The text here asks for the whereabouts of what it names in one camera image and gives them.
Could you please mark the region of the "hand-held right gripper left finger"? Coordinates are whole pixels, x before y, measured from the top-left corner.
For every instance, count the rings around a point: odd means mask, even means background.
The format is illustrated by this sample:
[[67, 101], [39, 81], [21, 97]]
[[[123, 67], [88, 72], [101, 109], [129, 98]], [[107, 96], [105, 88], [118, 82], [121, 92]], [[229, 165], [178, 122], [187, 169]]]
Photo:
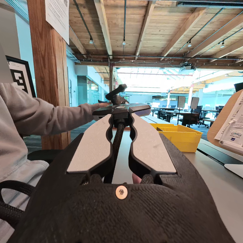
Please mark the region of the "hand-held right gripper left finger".
[[93, 174], [105, 177], [114, 167], [114, 152], [111, 143], [113, 115], [108, 114], [91, 125], [83, 137], [68, 166], [69, 174]]

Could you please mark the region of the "person's left forearm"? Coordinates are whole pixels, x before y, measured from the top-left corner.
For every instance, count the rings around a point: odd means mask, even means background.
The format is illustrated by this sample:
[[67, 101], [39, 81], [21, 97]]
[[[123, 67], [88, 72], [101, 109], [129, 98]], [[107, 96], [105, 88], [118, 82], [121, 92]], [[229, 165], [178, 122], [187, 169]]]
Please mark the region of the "person's left forearm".
[[55, 135], [78, 128], [91, 122], [93, 111], [100, 108], [100, 104], [82, 104], [78, 107], [54, 107], [52, 104], [35, 98], [28, 115], [18, 132], [22, 135]]

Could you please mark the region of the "long office table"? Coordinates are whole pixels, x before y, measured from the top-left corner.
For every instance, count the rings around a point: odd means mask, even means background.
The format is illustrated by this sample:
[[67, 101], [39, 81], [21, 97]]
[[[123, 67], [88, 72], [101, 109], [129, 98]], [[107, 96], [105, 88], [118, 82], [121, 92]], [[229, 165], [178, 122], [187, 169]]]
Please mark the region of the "long office table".
[[154, 114], [156, 114], [158, 119], [165, 120], [166, 122], [169, 122], [169, 123], [170, 123], [170, 120], [173, 117], [178, 117], [180, 115], [184, 116], [184, 115], [191, 115], [192, 114], [191, 112], [184, 111], [182, 109], [172, 110], [170, 108], [154, 108], [154, 107], [151, 108], [151, 112], [152, 112], [152, 116], [154, 116]]

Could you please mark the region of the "black chair seat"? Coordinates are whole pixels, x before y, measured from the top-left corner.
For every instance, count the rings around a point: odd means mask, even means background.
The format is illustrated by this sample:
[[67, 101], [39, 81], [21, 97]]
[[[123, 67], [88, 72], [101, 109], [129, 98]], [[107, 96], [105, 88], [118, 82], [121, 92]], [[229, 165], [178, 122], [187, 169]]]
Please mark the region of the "black chair seat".
[[62, 149], [37, 150], [29, 153], [27, 159], [30, 161], [42, 160], [50, 164], [62, 151]]

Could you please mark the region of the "black office chair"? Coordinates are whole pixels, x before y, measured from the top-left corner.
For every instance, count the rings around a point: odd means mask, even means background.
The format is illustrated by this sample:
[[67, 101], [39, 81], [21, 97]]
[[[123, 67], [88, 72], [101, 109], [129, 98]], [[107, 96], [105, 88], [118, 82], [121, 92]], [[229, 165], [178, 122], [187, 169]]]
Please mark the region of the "black office chair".
[[190, 127], [191, 125], [195, 124], [198, 125], [198, 127], [200, 127], [200, 125], [204, 125], [209, 128], [209, 126], [203, 121], [203, 119], [209, 119], [209, 117], [206, 117], [206, 114], [207, 113], [202, 112], [202, 106], [197, 106], [196, 109], [192, 109], [192, 115], [187, 126]]

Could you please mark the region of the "ceiling projector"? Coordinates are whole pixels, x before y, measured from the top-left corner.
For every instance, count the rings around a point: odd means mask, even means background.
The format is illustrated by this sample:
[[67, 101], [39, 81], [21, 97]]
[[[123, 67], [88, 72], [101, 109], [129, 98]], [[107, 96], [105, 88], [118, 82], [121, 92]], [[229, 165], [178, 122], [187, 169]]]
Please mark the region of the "ceiling projector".
[[196, 71], [195, 65], [192, 63], [185, 63], [178, 71], [178, 74], [189, 75]]

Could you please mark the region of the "round wooden board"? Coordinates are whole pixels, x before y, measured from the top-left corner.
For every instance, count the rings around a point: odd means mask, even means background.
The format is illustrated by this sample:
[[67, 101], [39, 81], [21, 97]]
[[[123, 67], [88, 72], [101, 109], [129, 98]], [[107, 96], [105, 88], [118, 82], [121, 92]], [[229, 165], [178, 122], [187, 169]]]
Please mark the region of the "round wooden board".
[[214, 121], [213, 125], [211, 126], [211, 128], [209, 129], [209, 131], [207, 133], [207, 139], [211, 144], [213, 144], [214, 146], [216, 146], [218, 148], [228, 150], [230, 152], [233, 152], [233, 153], [241, 155], [241, 156], [242, 156], [242, 152], [235, 152], [235, 151], [233, 151], [229, 148], [225, 148], [221, 144], [219, 144], [219, 140], [215, 139], [215, 136], [220, 131], [220, 129], [222, 128], [226, 119], [230, 115], [230, 113], [231, 113], [234, 105], [236, 104], [238, 98], [241, 96], [242, 91], [243, 90], [236, 92], [235, 94], [233, 94], [231, 96], [231, 98], [229, 98], [226, 105], [224, 106], [224, 108], [222, 109], [222, 111], [220, 112], [217, 119]]

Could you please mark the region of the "person's grey hoodie torso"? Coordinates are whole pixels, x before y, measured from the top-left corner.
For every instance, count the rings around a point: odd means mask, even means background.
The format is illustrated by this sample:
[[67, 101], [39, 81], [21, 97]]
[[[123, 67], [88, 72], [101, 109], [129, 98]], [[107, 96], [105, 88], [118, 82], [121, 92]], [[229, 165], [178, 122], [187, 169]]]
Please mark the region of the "person's grey hoodie torso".
[[43, 135], [52, 111], [53, 105], [31, 98], [13, 84], [1, 83], [1, 182], [14, 180], [36, 186], [48, 165], [27, 159], [28, 149], [20, 134]]

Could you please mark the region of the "white wipe packet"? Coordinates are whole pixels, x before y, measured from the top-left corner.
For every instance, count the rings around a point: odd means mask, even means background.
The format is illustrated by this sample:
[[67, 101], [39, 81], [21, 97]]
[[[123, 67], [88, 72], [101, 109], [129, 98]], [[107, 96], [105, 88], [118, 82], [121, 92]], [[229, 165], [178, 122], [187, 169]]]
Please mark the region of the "white wipe packet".
[[225, 130], [219, 140], [219, 144], [228, 143], [230, 145], [243, 146], [243, 132], [240, 129], [229, 128]]

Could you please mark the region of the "white flat pad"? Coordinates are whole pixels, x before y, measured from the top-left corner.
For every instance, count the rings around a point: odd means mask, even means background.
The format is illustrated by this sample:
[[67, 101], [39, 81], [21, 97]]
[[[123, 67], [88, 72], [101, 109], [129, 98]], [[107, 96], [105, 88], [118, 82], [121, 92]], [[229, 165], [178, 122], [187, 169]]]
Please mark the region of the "white flat pad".
[[224, 167], [239, 177], [243, 178], [243, 165], [242, 164], [225, 164]]

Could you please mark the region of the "white instruction sheet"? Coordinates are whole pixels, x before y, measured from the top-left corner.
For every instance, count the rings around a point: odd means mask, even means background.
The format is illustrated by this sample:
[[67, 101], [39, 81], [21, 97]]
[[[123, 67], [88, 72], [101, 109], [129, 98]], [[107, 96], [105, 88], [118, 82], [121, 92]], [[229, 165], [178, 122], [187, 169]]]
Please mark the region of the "white instruction sheet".
[[[230, 115], [226, 119], [220, 131], [215, 136], [215, 139], [220, 140], [223, 132], [229, 130], [229, 128], [236, 128], [243, 130], [243, 94], [238, 98], [234, 105]], [[229, 148], [233, 151], [242, 152], [242, 147], [230, 145], [228, 143], [221, 144], [225, 148]]]

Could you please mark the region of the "framed black white poster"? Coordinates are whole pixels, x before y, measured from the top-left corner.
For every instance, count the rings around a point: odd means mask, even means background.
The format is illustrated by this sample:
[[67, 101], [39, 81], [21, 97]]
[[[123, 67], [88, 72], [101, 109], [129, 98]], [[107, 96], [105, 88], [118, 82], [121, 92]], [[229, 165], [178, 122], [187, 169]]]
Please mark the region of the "framed black white poster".
[[36, 90], [28, 61], [7, 55], [6, 59], [13, 78], [13, 84], [20, 90], [25, 91], [31, 97], [36, 98]]

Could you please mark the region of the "white paper notice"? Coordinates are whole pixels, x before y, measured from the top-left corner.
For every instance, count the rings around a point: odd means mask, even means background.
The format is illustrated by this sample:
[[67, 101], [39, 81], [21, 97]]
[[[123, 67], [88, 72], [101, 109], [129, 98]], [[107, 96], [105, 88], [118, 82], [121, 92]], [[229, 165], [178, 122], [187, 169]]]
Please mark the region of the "white paper notice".
[[69, 0], [45, 0], [45, 16], [69, 45]]

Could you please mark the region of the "wooden post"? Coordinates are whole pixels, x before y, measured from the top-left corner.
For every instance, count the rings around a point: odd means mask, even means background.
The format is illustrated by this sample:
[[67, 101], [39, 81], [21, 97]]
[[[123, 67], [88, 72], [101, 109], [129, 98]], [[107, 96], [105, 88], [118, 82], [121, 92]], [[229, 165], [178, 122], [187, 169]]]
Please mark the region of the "wooden post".
[[46, 21], [45, 1], [28, 0], [37, 96], [54, 106], [69, 106], [66, 42]]

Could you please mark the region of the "black ceiling track rail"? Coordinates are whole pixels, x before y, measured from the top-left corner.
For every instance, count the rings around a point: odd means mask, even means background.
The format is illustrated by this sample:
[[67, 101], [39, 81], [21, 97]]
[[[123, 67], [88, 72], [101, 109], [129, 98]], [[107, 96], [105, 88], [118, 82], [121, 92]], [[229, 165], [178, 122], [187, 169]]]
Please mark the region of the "black ceiling track rail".
[[177, 7], [192, 8], [243, 8], [243, 3], [219, 3], [219, 2], [176, 2]]

